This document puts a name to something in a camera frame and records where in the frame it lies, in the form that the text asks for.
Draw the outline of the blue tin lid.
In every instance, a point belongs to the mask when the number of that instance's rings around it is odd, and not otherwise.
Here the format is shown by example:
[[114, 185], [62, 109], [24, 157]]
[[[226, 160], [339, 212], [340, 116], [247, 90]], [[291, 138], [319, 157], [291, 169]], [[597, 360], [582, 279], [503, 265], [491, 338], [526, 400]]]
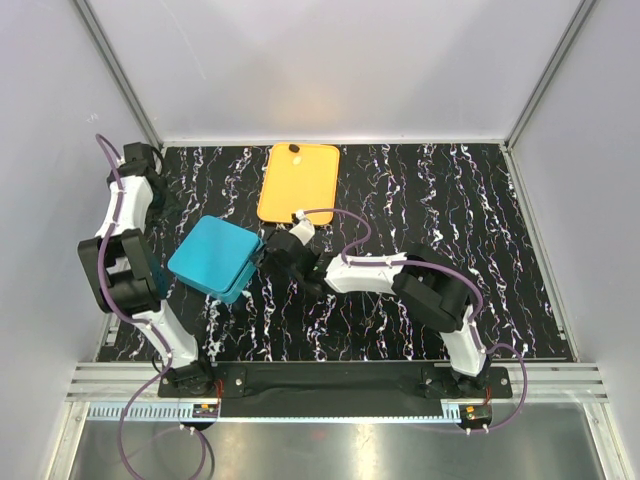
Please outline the blue tin lid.
[[205, 284], [216, 270], [241, 269], [252, 263], [251, 257], [261, 247], [256, 233], [203, 216], [169, 259], [168, 269], [183, 284], [206, 294]]

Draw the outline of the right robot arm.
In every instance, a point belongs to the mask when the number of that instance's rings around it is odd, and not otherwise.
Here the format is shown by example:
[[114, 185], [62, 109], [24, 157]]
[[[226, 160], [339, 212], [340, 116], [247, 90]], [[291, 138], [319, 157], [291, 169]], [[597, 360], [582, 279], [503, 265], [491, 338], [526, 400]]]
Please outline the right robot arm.
[[301, 235], [276, 230], [252, 262], [270, 274], [288, 275], [315, 295], [366, 292], [396, 297], [410, 321], [440, 335], [458, 392], [472, 397], [487, 389], [491, 360], [475, 323], [484, 306], [477, 285], [424, 244], [392, 255], [347, 253], [360, 243], [337, 254], [319, 253]]

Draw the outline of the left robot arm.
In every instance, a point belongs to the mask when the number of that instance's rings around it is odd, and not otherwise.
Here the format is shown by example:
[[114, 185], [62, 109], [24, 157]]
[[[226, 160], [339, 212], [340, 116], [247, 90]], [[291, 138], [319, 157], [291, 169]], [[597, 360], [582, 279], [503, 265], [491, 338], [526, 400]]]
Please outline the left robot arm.
[[145, 236], [170, 198], [164, 158], [146, 143], [130, 143], [119, 152], [101, 134], [96, 141], [110, 168], [109, 204], [97, 232], [77, 246], [92, 294], [103, 312], [135, 327], [153, 346], [160, 381], [171, 393], [206, 395], [216, 372], [169, 306], [167, 276]]

